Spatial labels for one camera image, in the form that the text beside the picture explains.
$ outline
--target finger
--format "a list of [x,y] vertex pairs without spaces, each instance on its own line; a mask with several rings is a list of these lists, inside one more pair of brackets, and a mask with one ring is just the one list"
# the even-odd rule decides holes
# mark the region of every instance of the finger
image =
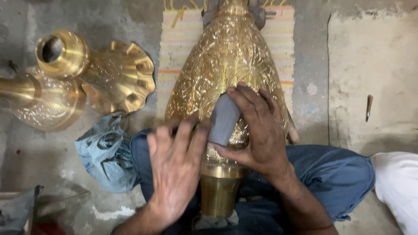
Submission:
[[268,109],[267,102],[257,95],[249,86],[243,82],[238,82],[237,90],[240,91],[247,100],[254,105],[255,110],[257,111],[258,116],[264,117],[271,114]]
[[193,115],[185,118],[179,125],[176,138],[174,140],[174,145],[176,151],[179,151],[179,156],[184,156],[189,146],[190,133],[196,124],[199,122],[199,117]]
[[195,160],[195,163],[200,167],[203,154],[206,150],[206,144],[210,130],[212,129],[212,120],[207,118],[200,123],[199,128],[194,134],[189,149],[187,151],[187,157],[190,160]]
[[273,95],[268,92],[265,88],[260,88],[258,90],[260,95],[267,101],[268,106],[271,108],[271,113],[273,114],[273,118],[278,122],[283,122],[283,117],[280,112],[281,108],[277,100],[274,99]]
[[154,133],[149,133],[147,135],[147,143],[148,149],[150,151],[150,157],[152,157],[155,155],[155,152],[157,151],[157,139]]
[[247,149],[235,150],[212,142],[209,142],[208,145],[216,150],[216,152],[218,152],[219,155],[223,158],[231,159],[244,166],[252,166],[252,159]]
[[293,119],[290,116],[289,110],[288,110],[288,116],[289,116],[288,139],[290,143],[299,143],[299,134],[298,134],[298,131],[296,130],[295,123],[293,122]]
[[173,118],[156,128],[155,136],[158,151],[165,152],[171,147],[173,143],[173,129],[178,127],[180,121],[179,118]]
[[254,126],[259,125],[260,119],[255,111],[254,105],[250,103],[247,98],[245,98],[245,96],[236,89],[236,87],[228,87],[227,93],[229,97],[231,97],[231,99],[233,99],[238,105],[247,123],[251,123],[251,125]]

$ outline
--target wooden handle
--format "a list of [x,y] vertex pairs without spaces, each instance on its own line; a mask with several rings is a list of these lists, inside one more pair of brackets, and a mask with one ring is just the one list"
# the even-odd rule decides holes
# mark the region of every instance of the wooden handle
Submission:
[[372,102],[373,102],[373,96],[368,95],[367,96],[367,112],[370,112],[370,109],[372,108]]

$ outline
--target engraved brass vase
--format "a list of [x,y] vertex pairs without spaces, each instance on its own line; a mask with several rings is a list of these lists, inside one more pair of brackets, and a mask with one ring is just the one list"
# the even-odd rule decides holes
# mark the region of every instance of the engraved brass vase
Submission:
[[144,107],[154,91],[154,65],[134,43],[113,41],[109,47],[90,51],[84,39],[69,31],[56,31],[39,39],[38,64],[55,79],[81,79],[90,105],[104,114]]
[[[257,93],[264,87],[273,94],[287,134],[288,114],[279,76],[247,4],[247,0],[224,0],[182,68],[165,119],[194,114],[201,120],[209,118],[220,94],[243,81]],[[229,147],[243,149],[248,145],[246,128],[244,119],[238,121]],[[208,148],[200,181],[202,213],[215,218],[231,216],[240,179],[247,171]]]
[[26,68],[14,79],[0,79],[0,98],[8,101],[19,120],[46,132],[74,124],[86,105],[86,94],[78,80],[48,78],[38,66]]

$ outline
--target yellow thread fringe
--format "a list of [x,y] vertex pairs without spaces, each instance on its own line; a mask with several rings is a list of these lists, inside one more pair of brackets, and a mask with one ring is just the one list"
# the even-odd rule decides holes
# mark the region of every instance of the yellow thread fringe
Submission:
[[[207,10],[208,9],[207,4],[206,4],[207,0],[203,0],[203,7],[202,8],[199,8],[193,0],[189,0],[189,2],[195,7],[196,10],[199,10],[199,9],[200,10]],[[164,4],[164,10],[168,10],[166,0],[163,0],[163,4]],[[173,7],[173,0],[170,0],[170,7],[171,7],[171,9],[169,9],[169,10],[176,10]],[[171,25],[172,28],[174,28],[176,26],[176,23],[177,23],[177,20],[178,20],[179,17],[180,17],[181,20],[183,20],[185,10],[190,10],[190,7],[188,7],[187,5],[183,5],[183,7],[180,10],[176,10],[177,14],[176,14],[176,17],[173,20],[173,24]]]
[[[270,1],[270,0],[266,0],[266,2],[265,2],[262,6],[260,6],[260,8],[266,8],[266,7],[267,7],[267,3],[268,3],[268,1]],[[275,2],[275,1],[276,1],[276,0],[272,0],[272,1],[270,2],[270,6],[275,6],[275,5],[274,5],[274,2]],[[286,2],[286,0],[282,0],[278,6],[283,6],[283,4],[285,4],[285,2]]]

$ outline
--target blue plastic bag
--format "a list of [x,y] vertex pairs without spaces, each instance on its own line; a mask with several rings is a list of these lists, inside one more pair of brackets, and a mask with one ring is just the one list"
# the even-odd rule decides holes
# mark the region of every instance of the blue plastic bag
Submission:
[[110,114],[97,122],[75,145],[80,159],[101,187],[115,193],[132,190],[137,184],[130,138],[119,127],[121,114]]

